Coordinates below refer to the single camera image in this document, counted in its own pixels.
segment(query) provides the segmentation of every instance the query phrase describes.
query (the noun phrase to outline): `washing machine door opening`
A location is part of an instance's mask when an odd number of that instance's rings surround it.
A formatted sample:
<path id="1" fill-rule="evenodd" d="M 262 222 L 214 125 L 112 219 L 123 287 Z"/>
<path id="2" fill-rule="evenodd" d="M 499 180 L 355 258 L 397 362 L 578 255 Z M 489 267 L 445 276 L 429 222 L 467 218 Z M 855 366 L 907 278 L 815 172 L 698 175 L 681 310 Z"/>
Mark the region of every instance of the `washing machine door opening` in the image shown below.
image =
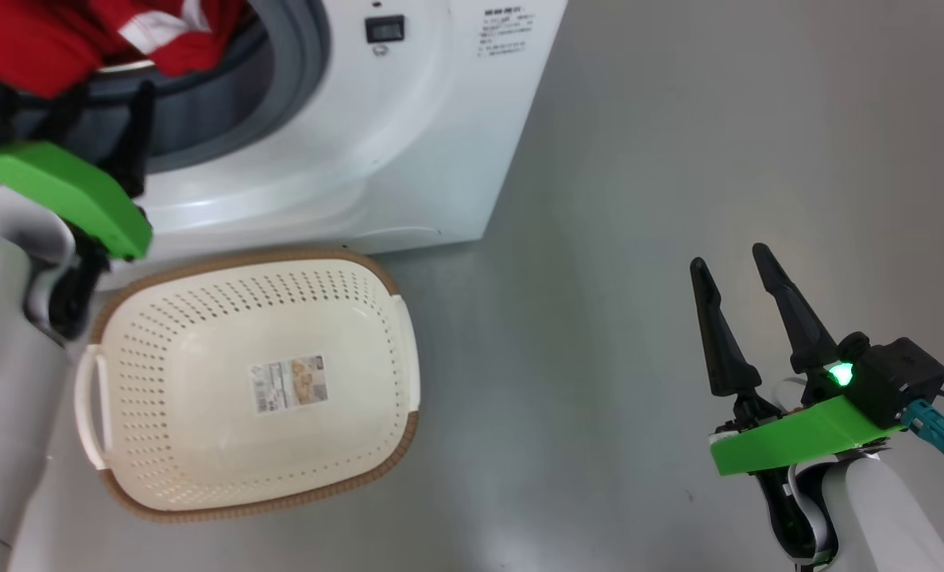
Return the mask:
<path id="1" fill-rule="evenodd" d="M 218 159 L 253 144 L 294 117 L 327 69 L 330 26 L 320 0 L 250 0 L 221 64 L 166 77 L 148 62 L 111 65 L 90 80 L 90 105 L 66 148 L 97 162 L 117 141 L 126 105 L 142 81 L 155 83 L 151 173 Z M 46 102 L 22 100 L 19 133 L 44 117 Z"/>

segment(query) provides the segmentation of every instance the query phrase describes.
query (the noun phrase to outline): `gray floor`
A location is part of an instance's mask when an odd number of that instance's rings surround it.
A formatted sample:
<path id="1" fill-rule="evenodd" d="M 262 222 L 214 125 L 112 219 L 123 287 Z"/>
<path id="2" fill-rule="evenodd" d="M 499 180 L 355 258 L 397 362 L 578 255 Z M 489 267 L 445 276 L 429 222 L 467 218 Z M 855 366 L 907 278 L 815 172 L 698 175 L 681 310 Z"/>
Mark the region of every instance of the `gray floor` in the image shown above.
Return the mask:
<path id="1" fill-rule="evenodd" d="M 14 569 L 789 570 L 755 481 L 709 458 L 729 401 L 687 281 L 704 256 L 787 376 L 758 240 L 836 336 L 944 362 L 944 1 L 572 2 L 486 239 L 381 258 L 424 372 L 404 462 L 170 528 L 106 497 L 65 415 Z M 944 462 L 909 435 L 886 459 L 944 537 Z"/>

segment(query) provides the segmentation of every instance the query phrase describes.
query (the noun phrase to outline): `white handle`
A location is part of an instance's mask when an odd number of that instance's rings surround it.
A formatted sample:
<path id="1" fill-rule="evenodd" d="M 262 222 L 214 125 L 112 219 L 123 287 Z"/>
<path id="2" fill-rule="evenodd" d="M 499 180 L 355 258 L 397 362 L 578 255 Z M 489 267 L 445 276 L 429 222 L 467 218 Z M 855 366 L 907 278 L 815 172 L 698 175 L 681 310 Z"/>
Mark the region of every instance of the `white handle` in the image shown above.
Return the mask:
<path id="1" fill-rule="evenodd" d="M 83 356 L 80 356 L 80 363 L 76 366 L 73 410 L 76 412 L 76 432 L 80 435 L 80 445 L 83 445 L 87 460 L 91 461 L 96 470 L 105 470 L 108 468 L 108 464 L 105 463 L 105 451 L 101 448 L 101 442 L 98 441 L 98 434 L 94 429 L 94 416 L 91 415 L 91 378 L 94 376 L 96 365 L 98 387 L 103 390 L 106 386 L 105 356 L 101 355 L 100 348 L 101 346 L 88 345 L 83 351 Z"/>
<path id="2" fill-rule="evenodd" d="M 418 412 L 421 398 L 419 388 L 419 351 L 415 345 L 415 330 L 412 329 L 412 317 L 408 312 L 408 305 L 398 294 L 392 296 L 395 301 L 395 312 L 398 315 L 400 341 L 402 342 L 402 359 L 405 363 L 405 374 L 409 381 L 409 411 Z"/>

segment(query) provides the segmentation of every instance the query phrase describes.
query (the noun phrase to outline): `laundry basket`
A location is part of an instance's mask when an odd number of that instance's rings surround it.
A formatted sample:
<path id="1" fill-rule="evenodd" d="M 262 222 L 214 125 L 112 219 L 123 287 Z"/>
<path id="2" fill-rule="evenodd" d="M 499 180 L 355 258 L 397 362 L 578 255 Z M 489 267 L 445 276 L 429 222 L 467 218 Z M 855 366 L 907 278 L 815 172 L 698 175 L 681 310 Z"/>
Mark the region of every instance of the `laundry basket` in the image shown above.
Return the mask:
<path id="1" fill-rule="evenodd" d="M 407 451 L 418 407 L 408 309 L 384 270 L 348 251 L 141 280 L 102 311 L 76 374 L 87 459 L 152 521 L 271 511 L 375 481 Z"/>

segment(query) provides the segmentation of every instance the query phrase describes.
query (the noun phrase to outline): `green bracket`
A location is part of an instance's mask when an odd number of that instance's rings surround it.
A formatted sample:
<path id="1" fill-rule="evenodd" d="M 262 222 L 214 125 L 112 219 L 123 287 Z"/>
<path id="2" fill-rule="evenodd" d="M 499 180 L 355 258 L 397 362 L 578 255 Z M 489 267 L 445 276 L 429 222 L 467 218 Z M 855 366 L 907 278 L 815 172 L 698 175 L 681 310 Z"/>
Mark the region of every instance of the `green bracket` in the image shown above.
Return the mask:
<path id="1" fill-rule="evenodd" d="M 719 474 L 725 477 L 789 467 L 849 451 L 888 437 L 900 428 L 878 428 L 840 396 L 717 441 L 710 449 Z"/>
<path id="2" fill-rule="evenodd" d="M 46 141 L 0 148 L 0 184 L 97 238 L 113 258 L 143 258 L 151 225 L 115 179 Z"/>

